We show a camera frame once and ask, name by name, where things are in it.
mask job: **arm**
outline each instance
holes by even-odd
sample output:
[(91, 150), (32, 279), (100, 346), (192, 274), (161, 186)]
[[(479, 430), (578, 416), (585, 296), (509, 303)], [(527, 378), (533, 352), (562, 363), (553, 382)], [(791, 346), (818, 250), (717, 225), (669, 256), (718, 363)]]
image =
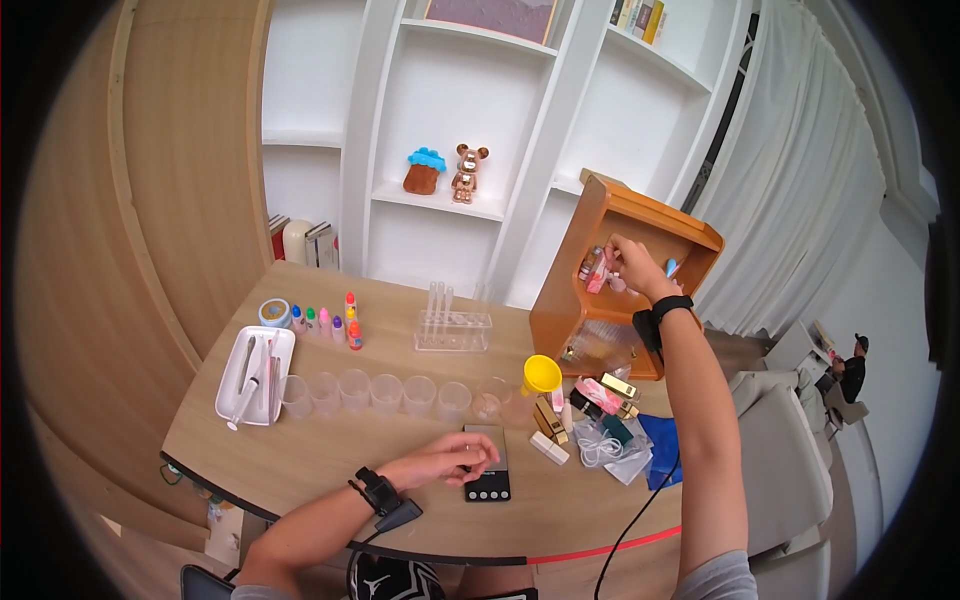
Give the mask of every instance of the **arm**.
[[(613, 235), (606, 254), (627, 285), (651, 303), (683, 293), (642, 244)], [(747, 549), (747, 500), (733, 399), (707, 338), (690, 312), (681, 309), (663, 316), (660, 337), (684, 465), (682, 580), (710, 559)]]
[[(491, 461), (499, 460), (496, 446), (483, 434), (451, 433), (376, 472), (403, 493), (438, 477), (445, 478), (448, 485), (463, 486), (479, 478)], [(471, 466), (470, 472), (460, 465)], [(362, 482), (357, 485), (363, 488)], [(300, 506), (251, 544), (239, 585), (268, 586), (300, 598), (297, 573), (328, 561), (347, 547), (371, 516), (373, 509), (350, 487)]]

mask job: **jordan logo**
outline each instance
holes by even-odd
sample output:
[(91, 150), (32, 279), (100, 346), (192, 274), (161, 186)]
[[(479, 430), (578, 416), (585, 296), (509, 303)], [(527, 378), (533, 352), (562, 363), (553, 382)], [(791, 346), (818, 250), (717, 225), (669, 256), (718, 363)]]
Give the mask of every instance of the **jordan logo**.
[(390, 577), (390, 575), (384, 575), (383, 577), (381, 577), (376, 581), (364, 580), (363, 583), (367, 584), (367, 587), (370, 588), (370, 598), (373, 598), (373, 595), (376, 594), (376, 591), (380, 587), (381, 582), (383, 582), (383, 580), (387, 579), (388, 577)]

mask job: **black wristband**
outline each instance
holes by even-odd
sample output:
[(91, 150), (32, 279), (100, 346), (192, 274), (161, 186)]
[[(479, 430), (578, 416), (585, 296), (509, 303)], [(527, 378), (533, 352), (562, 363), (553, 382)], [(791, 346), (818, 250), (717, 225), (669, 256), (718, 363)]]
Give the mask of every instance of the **black wristband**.
[(394, 486), (383, 475), (361, 467), (355, 477), (364, 483), (365, 489), (360, 490), (352, 481), (350, 481), (351, 486), (364, 496), (379, 516), (392, 513), (402, 503)]
[(657, 302), (654, 303), (652, 311), (654, 325), (660, 326), (660, 322), (663, 321), (663, 315), (667, 314), (674, 308), (685, 308), (690, 310), (693, 308), (693, 299), (690, 296), (666, 296), (657, 300)]

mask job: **yellow funnel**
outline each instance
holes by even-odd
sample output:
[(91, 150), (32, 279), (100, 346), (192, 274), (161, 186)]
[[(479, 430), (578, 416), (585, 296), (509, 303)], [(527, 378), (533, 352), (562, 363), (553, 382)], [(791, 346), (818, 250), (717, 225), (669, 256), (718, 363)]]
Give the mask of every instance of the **yellow funnel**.
[(564, 375), (560, 367), (549, 356), (534, 354), (523, 363), (523, 387), (520, 393), (523, 396), (531, 392), (548, 394), (560, 387), (564, 382)]

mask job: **white tray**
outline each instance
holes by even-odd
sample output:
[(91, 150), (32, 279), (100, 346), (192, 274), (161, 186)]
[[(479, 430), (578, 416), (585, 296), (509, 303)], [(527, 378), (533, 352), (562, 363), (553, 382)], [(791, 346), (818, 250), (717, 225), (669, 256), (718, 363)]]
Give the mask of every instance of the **white tray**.
[[(267, 341), (273, 339), (274, 334), (277, 332), (279, 332), (279, 335), (276, 336), (274, 356), (280, 359), (280, 378), (287, 376), (287, 373), (290, 372), (290, 358), (294, 355), (294, 343), (297, 341), (297, 336), (294, 335), (293, 331), (290, 329), (263, 327), (260, 325), (249, 325), (240, 329), (240, 333), (237, 334), (237, 339), (233, 342), (233, 349), (230, 351), (227, 365), (224, 367), (224, 375), (220, 378), (220, 388), (217, 390), (217, 399), (214, 402), (217, 415), (229, 420), (230, 415), (233, 414), (233, 407), (236, 406), (237, 401), (240, 400), (240, 395), (237, 394), (237, 379), (240, 377), (240, 368), (243, 367), (244, 358), (247, 356), (247, 340), (249, 340), (252, 335), (259, 335), (262, 337), (258, 343), (266, 345)], [(248, 373), (254, 372), (255, 370), (251, 363), (248, 367)], [(266, 386), (262, 386), (254, 393), (250, 404), (247, 406), (244, 418), (242, 418), (240, 422), (246, 425), (270, 424), (267, 419), (267, 398), (265, 396), (263, 397), (262, 408), (258, 402), (260, 392), (265, 390)], [(280, 417), (280, 406), (281, 403), (278, 401), (276, 403), (274, 422)]]

